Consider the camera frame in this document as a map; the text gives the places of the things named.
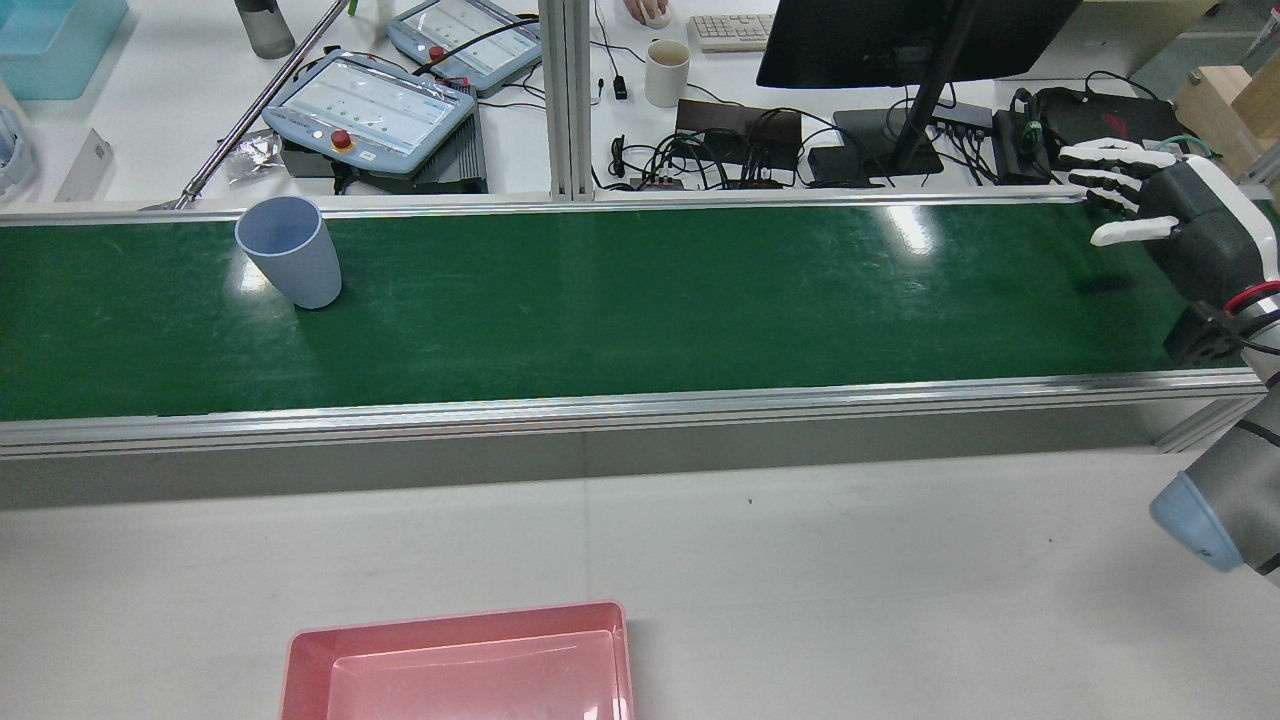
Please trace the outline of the right white-grey robot hand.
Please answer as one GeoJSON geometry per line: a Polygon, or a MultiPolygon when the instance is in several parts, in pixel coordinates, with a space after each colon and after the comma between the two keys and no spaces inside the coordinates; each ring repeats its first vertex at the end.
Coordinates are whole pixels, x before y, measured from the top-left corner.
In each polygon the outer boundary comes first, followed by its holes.
{"type": "Polygon", "coordinates": [[[1098,138],[1059,151],[1068,183],[1116,214],[1093,231],[1096,247],[1140,243],[1185,300],[1228,313],[1276,290],[1277,233],[1213,161],[1098,138]]]}

